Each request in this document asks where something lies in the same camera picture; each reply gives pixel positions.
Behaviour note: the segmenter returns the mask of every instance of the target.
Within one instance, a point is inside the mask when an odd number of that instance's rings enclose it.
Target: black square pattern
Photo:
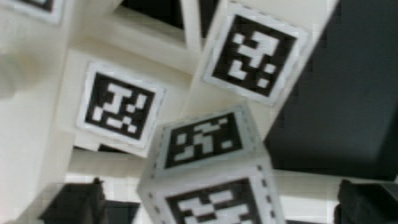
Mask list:
[[[54,0],[17,0],[17,1],[27,3],[40,9],[47,10],[49,12],[54,11]]]
[[[235,113],[173,129],[166,168],[242,150]]]
[[[262,224],[250,179],[170,197],[168,203],[179,224]]]
[[[155,93],[97,73],[86,122],[141,140]]]
[[[235,16],[212,77],[269,97],[298,38]]]

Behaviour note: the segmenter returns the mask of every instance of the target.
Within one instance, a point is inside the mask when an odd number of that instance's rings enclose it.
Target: white border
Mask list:
[[[242,140],[242,150],[232,151],[230,153],[225,153],[210,158],[205,158],[189,164],[184,164],[177,167],[171,167],[166,169],[166,160],[168,160],[168,152],[170,152],[170,143],[171,143],[171,132],[180,127],[186,127],[187,125],[230,114],[235,113],[237,118],[237,126],[239,126],[239,134],[241,134],[241,140]],[[244,155],[251,153],[251,151],[257,150],[257,140],[253,136],[257,136],[257,132],[253,131],[251,127],[251,120],[250,120],[250,111],[244,108],[244,105],[235,106],[228,110],[209,114],[207,116],[194,118],[189,120],[189,122],[184,122],[180,124],[171,124],[164,127],[163,130],[163,139],[161,139],[161,145],[155,145],[159,147],[159,157],[157,157],[157,170],[155,170],[155,176],[170,176],[171,174],[184,172],[187,169],[196,169],[200,166],[205,166],[207,164],[214,163],[218,160],[225,160],[226,158],[237,157],[239,155]]]
[[[237,15],[246,17],[250,20],[257,21],[266,26],[273,27],[276,30],[280,30],[282,32],[285,32],[289,35],[292,35],[298,38],[296,46],[294,46],[294,49],[292,49],[292,54],[290,54],[290,57],[287,59],[287,64],[285,64],[285,67],[283,67],[283,71],[282,71],[282,74],[280,74],[276,86],[274,86],[269,97],[266,97],[262,94],[255,93],[251,90],[248,90],[241,86],[228,83],[219,78],[212,77],[216,66],[218,66],[218,61],[219,61],[219,57],[221,57],[221,53],[223,53],[223,47],[225,47],[225,44],[226,44],[226,39],[228,39],[230,29],[232,29],[232,25],[234,25],[234,20],[235,20]],[[283,91],[283,88],[285,88],[287,79],[289,79],[290,74],[294,72],[294,67],[296,67],[296,64],[298,64],[298,61],[299,61],[303,48],[305,48],[305,45],[308,43],[308,36],[310,36],[308,32],[303,28],[292,26],[285,21],[273,18],[269,15],[266,15],[255,9],[250,9],[242,4],[232,3],[230,10],[228,10],[228,15],[226,15],[225,26],[223,26],[223,29],[221,29],[218,41],[214,42],[214,46],[212,46],[214,50],[212,50],[212,53],[210,53],[210,56],[209,56],[209,63],[207,63],[203,80],[209,83],[212,83],[214,85],[218,85],[219,87],[232,89],[234,92],[237,92],[248,98],[251,98],[253,100],[257,100],[258,102],[262,102],[264,104],[273,106],[276,101],[278,101],[278,97],[280,97],[280,94],[282,94],[282,91]]]
[[[219,186],[225,183],[248,178],[251,181],[253,197],[257,201],[262,223],[269,223],[269,224],[285,223],[283,209],[282,209],[282,204],[280,204],[280,199],[278,199],[276,189],[274,189],[274,180],[267,178],[269,175],[266,175],[266,172],[267,170],[260,171],[257,166],[251,165],[244,169],[242,168],[234,169],[232,175],[221,176],[221,175],[210,174],[207,179],[200,179],[198,181],[180,184],[179,186],[175,186],[173,189],[163,188],[163,187],[157,188],[157,192],[154,192],[152,204],[157,205],[159,208],[163,208],[161,219],[168,220],[168,223],[177,224],[170,203],[166,201],[168,197],[186,194],[187,192],[193,192],[200,189],[212,188],[214,186]],[[262,180],[266,180],[267,183],[271,183],[267,188],[264,187]],[[273,206],[267,202],[267,196],[271,196],[271,198],[274,199]],[[276,212],[276,219],[271,219],[271,210],[274,210]]]
[[[147,126],[143,129],[141,140],[136,140],[134,138],[127,137],[120,133],[116,133],[116,132],[109,131],[107,129],[104,129],[102,127],[99,127],[97,125],[86,123],[86,114],[88,114],[88,109],[90,109],[95,77],[97,77],[99,72],[104,75],[107,75],[111,78],[118,79],[120,81],[138,85],[141,88],[145,88],[147,90],[150,90],[155,93],[152,111],[148,114],[148,121],[147,121]],[[150,138],[154,136],[164,97],[166,97],[166,88],[164,87],[161,87],[154,83],[143,81],[139,79],[139,77],[134,77],[132,75],[129,75],[129,73],[122,69],[118,69],[115,66],[107,66],[106,64],[102,64],[99,62],[91,62],[90,69],[88,69],[86,89],[84,89],[84,96],[83,96],[77,126],[84,130],[91,131],[95,134],[100,134],[102,136],[116,139],[116,140],[127,142],[129,144],[139,146],[141,148],[145,148],[150,143]]]
[[[54,0],[54,11],[49,12],[36,8],[29,3],[19,0],[0,0],[0,5],[6,5],[15,11],[31,15],[35,18],[45,20],[51,24],[61,23],[63,11],[65,11],[65,0]]]

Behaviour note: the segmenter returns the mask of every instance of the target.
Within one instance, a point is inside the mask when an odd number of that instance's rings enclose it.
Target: white wall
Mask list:
[[[61,87],[65,53],[74,31],[74,1],[61,26],[0,6],[0,51],[29,57],[27,88],[0,100],[0,223],[17,219],[38,193]]]

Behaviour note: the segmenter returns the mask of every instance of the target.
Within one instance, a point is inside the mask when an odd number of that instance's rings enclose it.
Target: white surface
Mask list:
[[[42,191],[42,176],[51,173],[43,167],[75,7],[68,1],[63,24],[52,26],[0,6],[0,48],[33,58],[38,70],[29,71],[24,91],[0,101],[0,223],[19,218]]]
[[[27,68],[19,57],[0,51],[0,100],[15,96],[27,86]]]

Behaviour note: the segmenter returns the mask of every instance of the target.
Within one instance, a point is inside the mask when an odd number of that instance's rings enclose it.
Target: dark background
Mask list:
[[[395,180],[398,1],[342,0],[266,144],[274,166]]]

